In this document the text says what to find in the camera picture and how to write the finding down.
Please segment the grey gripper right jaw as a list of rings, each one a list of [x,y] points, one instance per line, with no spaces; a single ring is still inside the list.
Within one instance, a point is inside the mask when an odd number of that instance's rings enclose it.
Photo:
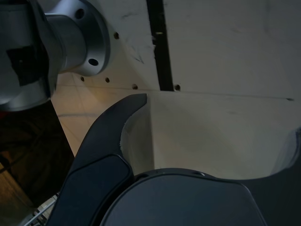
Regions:
[[[103,226],[298,226],[301,223],[301,132],[294,160],[257,179],[220,179],[184,169],[153,170],[124,191]]]

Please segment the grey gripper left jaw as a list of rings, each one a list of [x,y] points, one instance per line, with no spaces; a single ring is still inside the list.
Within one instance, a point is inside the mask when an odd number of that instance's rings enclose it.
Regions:
[[[48,225],[98,225],[135,175],[153,167],[148,97],[129,95],[104,111],[88,130]]]

